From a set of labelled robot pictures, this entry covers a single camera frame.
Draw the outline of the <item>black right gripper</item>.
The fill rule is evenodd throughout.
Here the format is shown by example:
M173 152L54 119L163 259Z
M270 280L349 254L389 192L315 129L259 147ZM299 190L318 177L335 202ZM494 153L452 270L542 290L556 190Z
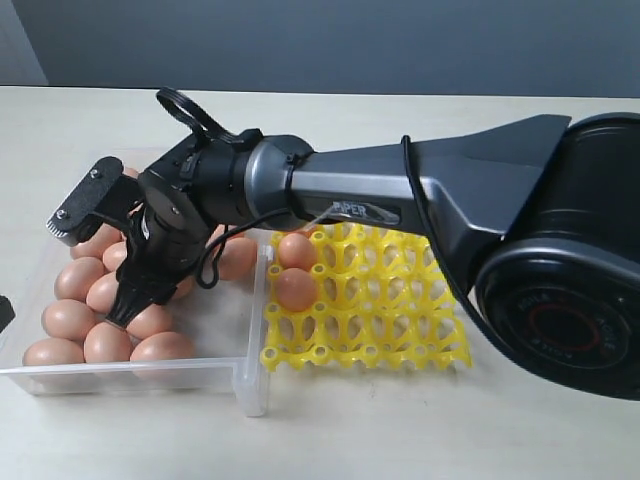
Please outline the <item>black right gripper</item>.
M116 272L118 286L106 320L126 328L152 303L167 303L195 269L209 235L203 223L177 229L152 209L132 213L127 256Z

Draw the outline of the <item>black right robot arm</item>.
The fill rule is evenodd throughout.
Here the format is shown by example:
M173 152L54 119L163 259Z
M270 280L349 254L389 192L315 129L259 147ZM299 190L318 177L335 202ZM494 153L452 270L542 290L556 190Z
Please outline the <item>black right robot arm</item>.
M538 115L479 133L317 152L204 118L138 177L109 319L200 271L221 224L360 224L426 237L483 335L519 367L639 396L639 117Z

